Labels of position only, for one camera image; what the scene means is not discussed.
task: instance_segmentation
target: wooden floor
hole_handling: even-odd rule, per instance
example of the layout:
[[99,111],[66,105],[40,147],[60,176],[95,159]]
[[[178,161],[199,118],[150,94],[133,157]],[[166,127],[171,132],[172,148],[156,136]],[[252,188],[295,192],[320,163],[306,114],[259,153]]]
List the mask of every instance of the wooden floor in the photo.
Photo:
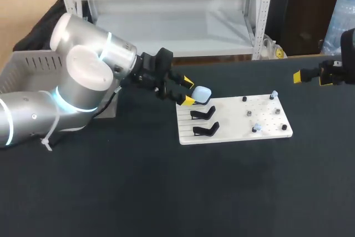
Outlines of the wooden floor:
[[57,0],[0,0],[0,69],[13,46],[25,37]]

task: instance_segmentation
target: black object on shelf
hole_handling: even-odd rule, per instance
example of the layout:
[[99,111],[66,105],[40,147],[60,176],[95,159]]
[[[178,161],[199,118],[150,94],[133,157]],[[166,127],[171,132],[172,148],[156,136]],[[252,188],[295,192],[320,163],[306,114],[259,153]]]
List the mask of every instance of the black object on shelf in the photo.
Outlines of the black object on shelf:
[[213,114],[216,112],[216,107],[213,105],[207,113],[199,112],[199,111],[191,111],[190,115],[192,119],[204,119],[209,120]]
[[193,131],[195,136],[208,136],[208,137],[212,137],[213,135],[215,135],[215,133],[217,132],[217,130],[220,128],[220,124],[218,122],[216,122],[215,124],[213,124],[211,129],[205,129],[202,127],[193,127]]

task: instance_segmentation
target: cable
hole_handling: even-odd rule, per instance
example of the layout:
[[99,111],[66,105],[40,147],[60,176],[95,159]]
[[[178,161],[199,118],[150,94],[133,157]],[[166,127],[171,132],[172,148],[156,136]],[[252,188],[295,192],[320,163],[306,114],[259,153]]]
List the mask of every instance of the cable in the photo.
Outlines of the cable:
[[95,113],[92,117],[92,119],[96,118],[98,115],[102,114],[103,111],[105,111],[109,105],[111,104],[113,98],[115,97],[115,95],[122,89],[121,86],[118,86],[117,89],[115,91],[113,91],[111,97],[109,98],[109,100],[107,101],[106,105],[100,110],[98,111],[97,113]]

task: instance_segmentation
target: black clip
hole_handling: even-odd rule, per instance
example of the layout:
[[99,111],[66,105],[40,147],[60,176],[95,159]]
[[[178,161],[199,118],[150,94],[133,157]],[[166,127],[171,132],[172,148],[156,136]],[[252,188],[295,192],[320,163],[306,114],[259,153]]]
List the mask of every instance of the black clip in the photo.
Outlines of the black clip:
[[207,105],[209,101],[211,100],[211,97],[208,98],[208,100],[205,103],[200,103],[200,102],[195,102],[194,105]]
[[215,124],[213,124],[211,129],[205,129],[205,128],[201,128],[201,127],[193,127],[193,131],[194,131],[194,135],[195,136],[209,136],[212,137],[213,135],[215,135],[215,133],[217,132],[217,130],[220,128],[220,124],[218,122],[216,122]]
[[216,112],[216,107],[213,105],[207,113],[199,112],[199,111],[191,111],[190,115],[192,119],[204,119],[209,120],[213,114]]

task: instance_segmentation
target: black cloth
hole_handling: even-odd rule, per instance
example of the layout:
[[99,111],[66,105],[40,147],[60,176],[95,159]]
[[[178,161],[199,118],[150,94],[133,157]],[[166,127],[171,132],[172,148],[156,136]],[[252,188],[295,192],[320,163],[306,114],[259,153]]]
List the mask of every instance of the black cloth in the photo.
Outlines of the black cloth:
[[28,35],[13,47],[13,51],[50,50],[50,37],[55,25],[65,12],[64,0],[57,0]]
[[0,236],[355,236],[355,87],[293,84],[326,58],[177,67],[213,97],[277,90],[289,139],[182,146],[173,103],[0,153]]

